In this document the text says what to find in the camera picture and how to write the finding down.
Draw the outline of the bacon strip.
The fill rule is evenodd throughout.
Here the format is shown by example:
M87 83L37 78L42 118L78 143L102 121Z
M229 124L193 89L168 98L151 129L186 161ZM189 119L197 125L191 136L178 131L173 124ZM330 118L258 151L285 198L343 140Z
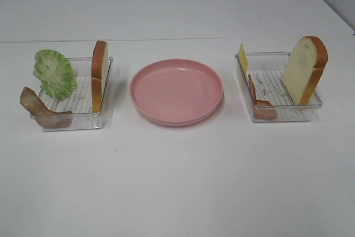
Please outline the bacon strip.
M24 87L20 96L20 104L35 116L36 122L47 129L60 129L72 124L71 111L54 112L48 109L35 91Z
M253 101L253 117L255 119L268 121L276 119L278 114L274 108L271 108L271 103L267 100L256 98L256 88L250 74L248 75L248 82Z

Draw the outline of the bread slice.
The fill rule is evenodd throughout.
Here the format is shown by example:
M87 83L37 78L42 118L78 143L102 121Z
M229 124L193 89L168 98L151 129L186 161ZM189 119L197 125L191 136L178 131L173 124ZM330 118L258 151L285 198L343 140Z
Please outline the bread slice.
M308 104L327 62L327 49L318 37L305 36L298 41L281 76L295 105Z
M97 113L101 110L108 70L109 58L107 42L97 41L92 58L93 113Z

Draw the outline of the green lettuce leaf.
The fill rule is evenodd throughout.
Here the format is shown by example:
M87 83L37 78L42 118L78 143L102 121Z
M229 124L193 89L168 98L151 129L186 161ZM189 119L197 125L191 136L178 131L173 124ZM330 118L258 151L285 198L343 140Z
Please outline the green lettuce leaf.
M41 88L51 98L64 100L77 88L71 63L64 55L51 49L39 50L35 56L33 75L41 81Z

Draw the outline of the pink round plate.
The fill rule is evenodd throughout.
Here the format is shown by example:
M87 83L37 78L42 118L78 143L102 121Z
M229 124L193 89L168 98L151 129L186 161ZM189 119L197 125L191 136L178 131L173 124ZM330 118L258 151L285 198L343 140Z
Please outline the pink round plate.
M161 60L139 70L130 97L147 120L170 127L198 123L220 105L221 78L209 66L187 59Z

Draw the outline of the yellow cheese slice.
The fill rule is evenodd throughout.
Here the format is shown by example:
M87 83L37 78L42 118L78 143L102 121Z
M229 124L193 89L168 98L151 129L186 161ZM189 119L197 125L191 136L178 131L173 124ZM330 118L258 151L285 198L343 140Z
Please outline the yellow cheese slice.
M248 67L248 60L245 52L245 47L244 44L241 43L240 49L239 49L239 61L241 64L242 71L244 73L245 78L247 77L247 67Z

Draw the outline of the right clear plastic tray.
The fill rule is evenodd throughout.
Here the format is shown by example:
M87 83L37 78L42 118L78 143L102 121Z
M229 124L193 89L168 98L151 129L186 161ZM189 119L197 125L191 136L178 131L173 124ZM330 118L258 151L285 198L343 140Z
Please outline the right clear plastic tray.
M253 122L306 122L310 121L316 110L322 107L322 101L316 92L313 93L308 105L293 103L281 81L283 70L290 58L290 52L250 52L246 53L246 56L248 60L247 77L245 78L242 71L239 54L235 55L236 74L250 119ZM271 108L274 108L278 114L276 119L268 121L253 117L249 74L256 88L256 98L271 103Z

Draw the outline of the clear plastic tray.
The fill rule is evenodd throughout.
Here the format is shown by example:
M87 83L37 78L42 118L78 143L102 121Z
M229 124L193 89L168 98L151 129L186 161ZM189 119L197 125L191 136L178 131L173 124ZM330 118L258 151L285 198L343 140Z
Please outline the clear plastic tray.
M322 101L316 92L313 93L308 105L293 103L281 81L283 70L290 58L290 52L250 52L246 53L246 56L248 60L247 77L245 78L242 71L239 54L235 55L236 74L250 119L253 122L306 122L310 121L316 110L322 107ZM249 74L256 88L256 98L271 103L271 108L274 108L278 114L276 119L268 121L253 117Z
M109 72L102 107L97 113L92 110L92 59L87 57L68 60L75 71L77 89L65 100L50 98L43 89L40 89L38 97L49 110L56 113L39 116L31 114L30 118L35 120L45 132L102 128L110 121L113 111L113 57L109 57L108 60Z

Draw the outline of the left clear plastic tray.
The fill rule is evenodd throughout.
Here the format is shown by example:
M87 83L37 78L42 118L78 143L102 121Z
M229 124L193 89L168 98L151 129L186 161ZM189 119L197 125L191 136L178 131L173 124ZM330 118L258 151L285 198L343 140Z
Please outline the left clear plastic tray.
M109 57L108 60L109 72L102 107L97 113L92 110L92 59L87 57L68 60L75 71L77 89L65 100L50 98L43 89L40 89L38 97L49 110L56 113L39 116L31 114L30 118L35 120L45 132L102 128L110 121L113 111L113 57Z

